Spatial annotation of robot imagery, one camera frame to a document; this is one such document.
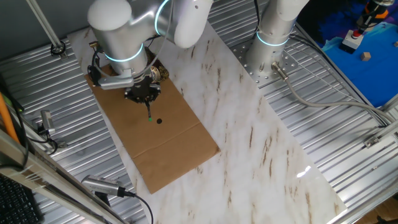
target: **blue surface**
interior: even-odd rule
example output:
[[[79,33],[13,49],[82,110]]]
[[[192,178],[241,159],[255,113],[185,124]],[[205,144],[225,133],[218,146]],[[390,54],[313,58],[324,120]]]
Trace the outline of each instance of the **blue surface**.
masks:
[[[341,41],[341,37],[326,41],[322,50],[373,106],[382,106],[398,94],[398,47],[394,47],[398,26],[380,23],[364,36],[352,55],[338,48]],[[368,62],[361,60],[363,52],[371,54]]]

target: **orange object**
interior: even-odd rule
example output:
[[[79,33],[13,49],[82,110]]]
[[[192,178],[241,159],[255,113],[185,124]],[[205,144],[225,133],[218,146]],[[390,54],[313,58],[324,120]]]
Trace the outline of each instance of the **orange object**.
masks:
[[[12,137],[13,140],[19,143],[17,133],[15,132],[14,125],[12,124],[10,112],[8,112],[6,102],[4,101],[4,98],[2,97],[1,93],[0,93],[0,114],[4,121],[4,125],[6,126],[8,135],[10,135],[10,137]]]
[[[385,19],[388,16],[388,10],[385,10],[382,14],[378,14],[376,19]]]

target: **metal rod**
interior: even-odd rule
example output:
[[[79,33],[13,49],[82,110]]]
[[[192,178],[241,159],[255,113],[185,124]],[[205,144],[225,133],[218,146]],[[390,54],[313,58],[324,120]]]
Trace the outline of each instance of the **metal rod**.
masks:
[[[37,20],[39,21],[40,25],[42,25],[45,33],[49,37],[51,43],[54,45],[56,49],[62,48],[63,45],[61,44],[60,39],[55,34],[54,30],[51,28],[49,22],[45,18],[42,10],[40,9],[39,5],[37,4],[36,0],[26,0],[29,7],[32,9],[33,13],[35,14]]]

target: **cardboard sheet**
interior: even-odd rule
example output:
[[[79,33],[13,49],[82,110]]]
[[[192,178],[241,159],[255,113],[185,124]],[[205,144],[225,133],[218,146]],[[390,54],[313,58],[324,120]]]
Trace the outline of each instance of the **cardboard sheet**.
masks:
[[[150,193],[204,163],[220,149],[174,84],[167,79],[162,93],[147,108],[124,99],[124,90],[91,89],[124,147],[139,169]]]

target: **ribbed metal surface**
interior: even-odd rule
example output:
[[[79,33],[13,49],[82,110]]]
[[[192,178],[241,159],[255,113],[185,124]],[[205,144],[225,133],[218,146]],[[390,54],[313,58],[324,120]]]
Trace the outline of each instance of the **ribbed metal surface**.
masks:
[[[40,110],[51,111],[56,127],[52,138],[68,144],[67,149],[52,156],[55,161],[78,181],[93,174],[117,179],[134,191],[69,41],[64,42],[67,60],[51,56],[47,46],[0,62],[0,73],[25,108],[26,119],[39,123]],[[88,222],[39,194],[35,198],[44,213],[44,223]],[[110,197],[109,202],[125,220],[147,223],[138,199]]]
[[[253,1],[216,2],[209,21],[231,50],[241,45],[247,48],[247,40],[253,36],[257,22]],[[290,39],[285,50],[316,75],[302,67],[289,73],[297,93],[306,100],[317,103],[352,101],[351,97],[357,96],[344,78],[313,49]],[[366,203],[398,177],[398,145],[393,137],[383,138],[369,149],[364,145],[365,140],[381,130],[366,110],[352,106],[307,107],[297,102],[280,79],[262,86],[261,91],[347,205],[347,212]],[[398,103],[391,106],[390,114],[398,118]],[[386,198],[381,197],[371,207]],[[360,210],[355,217],[366,212]]]

